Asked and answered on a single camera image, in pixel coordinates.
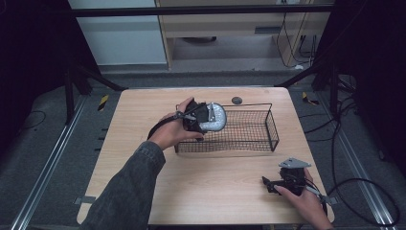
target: white cabinet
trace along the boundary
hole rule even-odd
[[[69,0],[72,9],[155,7],[153,0]],[[79,17],[101,70],[167,65],[157,16]]]

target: left hand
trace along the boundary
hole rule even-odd
[[[180,103],[178,106],[178,110],[181,112],[185,112],[186,106],[188,106],[188,104],[192,100],[193,97],[190,97]],[[161,121],[166,119],[167,117],[173,116],[174,114],[174,112],[167,114],[161,119]],[[165,150],[183,140],[193,138],[203,138],[203,134],[200,132],[186,131],[183,127],[182,119],[177,119],[159,127],[148,139],[148,141],[154,142],[161,148],[161,150]]]

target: metal rail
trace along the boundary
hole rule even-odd
[[[57,162],[59,161],[60,156],[62,155],[65,147],[69,141],[69,138],[72,135],[73,130],[79,120],[79,116],[83,109],[84,103],[86,101],[85,96],[80,96],[79,101],[76,107],[76,114],[73,117],[70,124],[66,125],[65,128],[62,130],[56,144],[54,146],[51,155],[48,158],[47,163],[45,164],[44,168],[42,169],[41,175],[36,180],[33,189],[30,192],[30,195],[26,199],[24,206],[21,208],[20,212],[18,213],[17,217],[14,219],[11,229],[12,230],[23,230],[26,229],[33,213],[35,211],[36,206],[39,203],[42,195],[47,188],[47,185],[51,179],[52,174],[56,168]]]
[[[200,7],[159,7],[159,8],[115,8],[115,9],[72,9],[69,11],[44,11],[49,15],[73,17],[148,16],[182,14],[224,14],[224,13],[272,13],[272,12],[334,12],[350,10],[351,7],[334,4],[299,5],[240,5]]]
[[[332,119],[332,116],[330,114],[330,110],[328,109],[327,106],[327,99],[323,95],[323,93],[316,93],[317,96],[321,99],[321,104],[323,105],[325,111],[327,112],[329,119]],[[343,148],[343,153],[345,154],[347,161],[350,164],[350,168],[354,175],[359,178],[364,178],[364,179],[370,179],[370,176],[368,175],[367,171],[364,169],[362,166],[360,160],[356,156],[355,150],[352,148],[351,143],[345,133],[345,131],[341,128],[341,130],[338,133],[338,140],[340,141],[341,147]],[[362,193],[364,194],[364,198],[367,200],[370,209],[373,213],[373,216],[375,217],[376,221],[381,224],[390,224],[394,222],[391,214],[388,211],[388,208],[386,207],[385,203],[382,200],[382,197],[380,196],[379,192],[376,190],[376,188],[371,185],[371,184],[366,184],[363,182],[359,183],[359,186],[361,188]],[[381,227],[381,229],[392,229],[396,230],[397,227]]]

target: sleeve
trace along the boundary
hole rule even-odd
[[[147,229],[156,178],[165,156],[146,141],[111,178],[80,229]]]

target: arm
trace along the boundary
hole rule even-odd
[[[184,112],[191,100],[179,104],[178,109]],[[163,150],[182,140],[201,137],[201,133],[186,131],[182,120],[158,128],[111,178],[80,229],[147,229],[156,178],[165,164]]]
[[[304,168],[305,177],[313,181],[310,173]],[[331,222],[320,204],[319,198],[312,192],[304,189],[300,196],[292,194],[282,186],[275,186],[275,189],[283,195],[299,211],[299,214],[315,229],[333,229]]]

